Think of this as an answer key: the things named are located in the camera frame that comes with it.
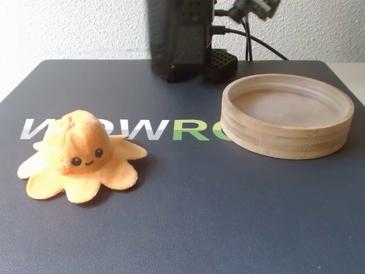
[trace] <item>octopus plush toy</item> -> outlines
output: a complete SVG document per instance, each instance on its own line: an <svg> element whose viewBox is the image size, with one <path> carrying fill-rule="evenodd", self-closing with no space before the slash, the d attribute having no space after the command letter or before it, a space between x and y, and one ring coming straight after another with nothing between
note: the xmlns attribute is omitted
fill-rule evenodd
<svg viewBox="0 0 365 274"><path fill-rule="evenodd" d="M87 111L75 111L50 124L38 151L18 170L27 179L27 194L47 199L65 190L73 203L91 200L104 184L125 190L137 181L128 160L147 156L144 148L126 141L126 135L109 136L100 121Z"/></svg>

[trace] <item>white wall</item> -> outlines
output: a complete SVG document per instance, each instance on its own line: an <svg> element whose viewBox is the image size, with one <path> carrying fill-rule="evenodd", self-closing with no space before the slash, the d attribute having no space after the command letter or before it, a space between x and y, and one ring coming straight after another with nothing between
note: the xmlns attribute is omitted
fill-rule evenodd
<svg viewBox="0 0 365 274"><path fill-rule="evenodd" d="M220 0L228 8L234 0ZM144 0L0 0L0 100L45 59L147 58ZM240 29L228 19L216 24ZM289 59L365 62L364 0L283 0L252 34ZM244 56L244 40L218 37L215 47ZM255 59L276 59L254 43Z"/></svg>

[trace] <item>cable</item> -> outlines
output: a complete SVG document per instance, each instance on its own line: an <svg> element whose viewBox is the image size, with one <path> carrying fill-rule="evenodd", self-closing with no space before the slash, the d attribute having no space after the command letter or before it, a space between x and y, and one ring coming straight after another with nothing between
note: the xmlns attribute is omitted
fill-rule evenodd
<svg viewBox="0 0 365 274"><path fill-rule="evenodd" d="M249 25L249 15L246 15L245 17L245 25L246 25L246 38L249 48L249 54L250 54L250 61L252 62L252 44L251 44L251 31L250 31L250 25Z"/></svg>
<svg viewBox="0 0 365 274"><path fill-rule="evenodd" d="M232 29L227 29L227 28L226 28L226 33L235 33L235 34L239 34L239 35L242 35L242 36L246 36L246 33L244 33L243 31L232 30ZM251 36L251 39L253 41L255 41L255 42L263 45L265 48L267 48L268 50L272 51L274 54L276 54L277 56L279 56L281 59L283 59L283 60L289 60L284 55L282 55L279 51L277 51L276 49L272 48L271 46L269 46L265 42L261 41L260 39L256 38L255 36Z"/></svg>
<svg viewBox="0 0 365 274"><path fill-rule="evenodd" d="M245 22L242 20L241 23L242 23L242 25L245 29L245 32L247 32ZM248 60L249 60L249 41L248 41L248 38L247 38L247 35L246 35L246 61L248 61Z"/></svg>
<svg viewBox="0 0 365 274"><path fill-rule="evenodd" d="M229 16L229 13L227 10L214 10L214 16L224 17Z"/></svg>

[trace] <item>round wooden dish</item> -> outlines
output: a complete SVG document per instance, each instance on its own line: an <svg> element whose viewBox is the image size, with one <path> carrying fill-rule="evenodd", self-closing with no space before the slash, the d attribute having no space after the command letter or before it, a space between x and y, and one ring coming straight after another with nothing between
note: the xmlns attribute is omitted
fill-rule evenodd
<svg viewBox="0 0 365 274"><path fill-rule="evenodd" d="M221 125L247 150L282 159L313 159L345 144L353 114L351 99L329 84L262 74L228 85Z"/></svg>

